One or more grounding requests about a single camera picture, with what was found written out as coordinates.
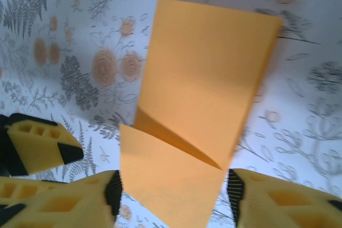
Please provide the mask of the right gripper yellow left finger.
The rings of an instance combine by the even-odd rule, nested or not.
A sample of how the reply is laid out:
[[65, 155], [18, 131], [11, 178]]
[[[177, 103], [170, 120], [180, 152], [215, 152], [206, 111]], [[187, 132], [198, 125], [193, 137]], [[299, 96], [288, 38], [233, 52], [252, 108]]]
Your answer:
[[1, 207], [1, 227], [113, 227], [122, 190], [119, 171], [100, 172]]

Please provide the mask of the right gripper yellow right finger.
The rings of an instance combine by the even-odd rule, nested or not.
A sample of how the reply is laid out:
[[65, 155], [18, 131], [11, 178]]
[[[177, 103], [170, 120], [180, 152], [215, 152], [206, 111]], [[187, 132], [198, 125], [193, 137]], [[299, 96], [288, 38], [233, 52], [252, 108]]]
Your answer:
[[341, 198], [246, 169], [229, 169], [235, 227], [341, 227]]

